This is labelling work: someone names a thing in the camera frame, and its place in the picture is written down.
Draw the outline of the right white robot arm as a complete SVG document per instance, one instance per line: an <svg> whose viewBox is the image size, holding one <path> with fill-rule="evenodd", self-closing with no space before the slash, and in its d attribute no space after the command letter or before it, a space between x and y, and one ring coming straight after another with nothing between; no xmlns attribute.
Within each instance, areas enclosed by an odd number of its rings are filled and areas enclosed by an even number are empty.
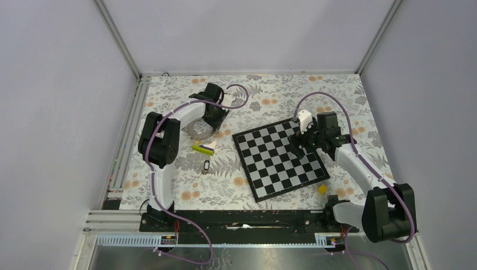
<svg viewBox="0 0 477 270"><path fill-rule="evenodd" d="M397 184L378 172L357 148L351 134L343 134L335 112L312 116L307 110L295 113L299 129L288 137L291 152L299 157L317 150L328 154L354 179L364 193L364 205L328 196L322 223L331 232L343 225L363 230L371 242L410 242L416 231L415 196L408 184Z"/></svg>

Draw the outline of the metal keyring disc with rings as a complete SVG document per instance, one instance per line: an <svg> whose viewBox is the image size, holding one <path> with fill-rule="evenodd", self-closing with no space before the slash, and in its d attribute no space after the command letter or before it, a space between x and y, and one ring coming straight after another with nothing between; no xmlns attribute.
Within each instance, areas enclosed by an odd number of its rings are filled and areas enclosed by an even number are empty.
<svg viewBox="0 0 477 270"><path fill-rule="evenodd" d="M204 119L196 119L186 126L186 132L195 141L209 140L217 133Z"/></svg>

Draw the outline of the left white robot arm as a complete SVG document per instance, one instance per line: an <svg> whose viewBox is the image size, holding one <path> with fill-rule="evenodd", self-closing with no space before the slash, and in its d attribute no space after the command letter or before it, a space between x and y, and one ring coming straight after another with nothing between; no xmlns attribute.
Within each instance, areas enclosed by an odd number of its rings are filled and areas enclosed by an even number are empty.
<svg viewBox="0 0 477 270"><path fill-rule="evenodd" d="M165 114L150 112L139 137L138 152L154 174L147 215L161 231L174 226L172 198L172 166L180 150L181 129L203 120L216 132L228 115L231 103L225 101L224 90L208 83L204 91L190 95L187 101Z"/></svg>

